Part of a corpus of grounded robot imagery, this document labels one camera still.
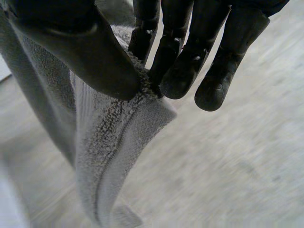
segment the floor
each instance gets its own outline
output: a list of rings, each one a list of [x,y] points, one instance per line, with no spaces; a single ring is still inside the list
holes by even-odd
[[[239,67],[224,105],[208,113],[195,106],[193,96],[214,48],[179,102],[178,118],[145,148],[121,191],[145,227],[303,227],[300,9],[304,2],[293,0],[271,18]],[[0,107],[1,157],[32,227],[92,227],[80,207],[73,170],[14,78],[0,85]]]

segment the gray fabric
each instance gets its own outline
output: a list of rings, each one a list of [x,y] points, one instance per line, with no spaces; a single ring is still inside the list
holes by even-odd
[[[94,91],[73,73],[69,76],[57,58],[14,32],[3,11],[0,28],[3,58],[54,143],[75,165],[84,211],[101,227],[109,227],[129,170],[175,111],[149,89],[147,70],[134,57],[142,92],[131,101],[120,101]],[[113,30],[126,49],[132,29],[113,26]]]

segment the terry cloth towel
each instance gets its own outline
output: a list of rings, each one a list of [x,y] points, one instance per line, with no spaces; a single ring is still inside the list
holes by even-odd
[[[105,1],[99,3],[104,9]],[[121,11],[128,18],[124,22],[133,21],[131,14]],[[132,28],[126,24],[112,28],[126,50]],[[101,227],[110,227],[113,205],[128,172],[146,144],[174,119],[174,109],[149,89],[148,70],[130,53],[142,92],[131,101],[120,101],[91,89],[56,57],[14,30],[3,10],[0,29],[3,58],[51,139],[75,167],[84,211]],[[130,213],[124,206],[115,210],[121,219]],[[121,221],[124,227],[127,220]]]

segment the fingertip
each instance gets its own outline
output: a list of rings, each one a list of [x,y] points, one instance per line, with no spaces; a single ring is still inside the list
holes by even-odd
[[[170,99],[183,98],[196,78],[193,69],[172,67],[163,77],[160,85],[161,92]]]
[[[222,83],[204,79],[195,93],[194,101],[200,109],[214,112],[223,105],[226,93]]]

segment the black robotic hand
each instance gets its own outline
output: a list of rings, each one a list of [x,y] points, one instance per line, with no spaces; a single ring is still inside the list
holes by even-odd
[[[199,108],[219,109],[249,46],[269,24],[268,17],[288,1],[161,0],[164,30],[150,70],[154,90],[171,99],[185,96],[227,18],[219,49],[195,94]],[[160,0],[133,0],[133,4],[137,21],[129,50],[145,63],[157,31]],[[190,35],[182,47],[191,12]]]

